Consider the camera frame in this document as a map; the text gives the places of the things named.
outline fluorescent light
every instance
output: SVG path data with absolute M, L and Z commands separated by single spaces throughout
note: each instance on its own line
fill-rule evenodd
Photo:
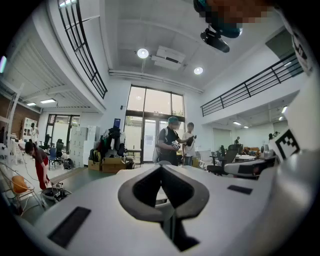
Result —
M 144 48 L 139 49 L 137 54 L 141 59 L 145 59 L 149 56 L 149 52 Z
M 60 7 L 63 7 L 63 6 L 65 6 L 65 5 L 68 5 L 68 4 L 70 4 L 70 0 L 66 0 L 65 2 L 63 1 L 62 3 L 60 3 Z
M 46 103 L 51 103 L 51 102 L 56 102 L 54 99 L 46 99 L 46 100 L 43 100 L 43 101 L 40 101 L 41 103 L 43 104 L 46 104 Z
M 2 56 L 0 60 L 0 73 L 4 72 L 6 64 L 7 64 L 7 58 L 5 56 Z
M 204 69 L 199 66 L 199 67 L 196 67 L 196 68 L 195 68 L 194 73 L 195 73 L 196 75 L 200 75 L 200 74 L 202 74 L 203 71 L 204 71 Z
M 283 114 L 284 112 L 286 112 L 287 108 L 288 106 L 284 106 L 281 113 Z

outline ceiling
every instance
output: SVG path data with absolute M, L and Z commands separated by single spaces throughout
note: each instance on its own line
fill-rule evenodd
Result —
M 20 94 L 21 101 L 25 104 L 36 103 L 34 106 L 36 110 L 39 108 L 91 107 L 87 99 L 69 88 L 49 66 L 31 36 L 16 38 L 18 40 L 13 43 L 16 45 L 16 50 L 9 58 L 3 78 L 16 88 L 20 88 L 24 83 Z M 12 94 L 6 86 L 2 86 L 2 89 Z M 48 99 L 54 99 L 56 102 L 45 104 L 40 102 Z
M 283 107 L 290 107 L 290 103 L 298 93 L 299 92 L 297 91 L 275 101 L 271 101 L 268 104 L 217 120 L 211 124 L 214 128 L 231 130 L 243 129 L 244 126 L 250 128 L 267 123 L 276 123 L 279 122 L 279 117 L 283 117 L 282 121 L 284 121 L 286 120 L 286 117 L 282 114 Z
M 163 46 L 186 55 L 178 71 L 154 65 L 147 58 L 144 73 L 174 80 L 203 89 L 241 56 L 258 44 L 264 44 L 283 23 L 275 12 L 257 23 L 243 25 L 238 38 L 222 39 L 230 46 L 223 53 L 205 44 L 200 38 L 208 25 L 194 10 L 192 0 L 119 0 L 117 21 L 118 66 L 116 70 L 142 72 L 143 60 L 134 51 L 146 48 L 155 55 Z M 194 69 L 202 67 L 201 75 Z

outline man in white shirt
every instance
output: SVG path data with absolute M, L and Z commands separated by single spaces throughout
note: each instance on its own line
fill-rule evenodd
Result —
M 31 140 L 32 140 L 32 142 L 37 145 L 37 144 L 38 144 L 39 131 L 38 131 L 38 128 L 35 127 L 35 123 L 34 123 L 34 122 L 31 124 L 30 134 L 31 134 Z
M 192 166 L 192 158 L 196 156 L 195 139 L 197 138 L 197 136 L 194 136 L 192 134 L 194 127 L 195 125 L 192 122 L 188 123 L 187 132 L 185 132 L 182 136 L 183 140 L 187 140 L 190 137 L 193 137 L 192 143 L 190 145 L 187 145 L 186 143 L 182 144 L 182 156 L 184 159 L 184 166 Z

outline air conditioner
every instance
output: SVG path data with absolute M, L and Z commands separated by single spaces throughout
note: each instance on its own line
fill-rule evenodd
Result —
M 154 65 L 175 71 L 181 67 L 185 58 L 186 55 L 181 52 L 163 46 L 159 46 L 156 55 L 151 57 Z

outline white shirt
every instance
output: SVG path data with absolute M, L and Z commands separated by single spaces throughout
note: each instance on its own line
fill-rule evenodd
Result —
M 182 139 L 186 140 L 192 136 L 193 136 L 192 133 L 185 132 L 182 136 Z M 194 139 L 191 146 L 187 146 L 187 145 L 184 146 L 184 153 L 186 154 L 185 155 L 186 157 L 195 157 L 196 156 L 195 142 L 196 142 L 196 140 Z
M 34 127 L 34 129 L 31 128 L 30 134 L 31 134 L 31 140 L 32 142 L 37 142 L 38 141 L 38 128 Z

